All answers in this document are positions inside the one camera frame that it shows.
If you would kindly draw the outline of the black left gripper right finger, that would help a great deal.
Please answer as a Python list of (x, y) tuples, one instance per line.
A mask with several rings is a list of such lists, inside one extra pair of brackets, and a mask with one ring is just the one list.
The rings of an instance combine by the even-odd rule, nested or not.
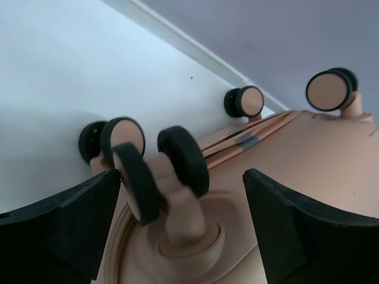
[(378, 219), (243, 174), (268, 283), (378, 283)]

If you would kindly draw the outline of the pink hard-shell suitcase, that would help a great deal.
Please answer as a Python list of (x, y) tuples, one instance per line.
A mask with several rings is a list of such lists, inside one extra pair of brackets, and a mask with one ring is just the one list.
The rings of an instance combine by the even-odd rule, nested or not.
[(243, 174), (256, 169), (326, 205), (378, 219), (378, 127), (358, 78), (335, 67), (306, 86), (312, 111), (266, 118), (255, 86), (229, 90), (224, 108), (246, 117), (200, 140), (181, 126), (158, 134), (144, 159), (129, 117), (88, 124), (79, 136), (93, 174), (120, 174), (120, 193), (96, 283), (268, 283)]

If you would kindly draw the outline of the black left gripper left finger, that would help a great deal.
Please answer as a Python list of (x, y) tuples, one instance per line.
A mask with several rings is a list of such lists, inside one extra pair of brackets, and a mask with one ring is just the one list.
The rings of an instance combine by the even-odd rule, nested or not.
[(118, 170), (1, 214), (1, 283), (96, 280), (120, 190)]

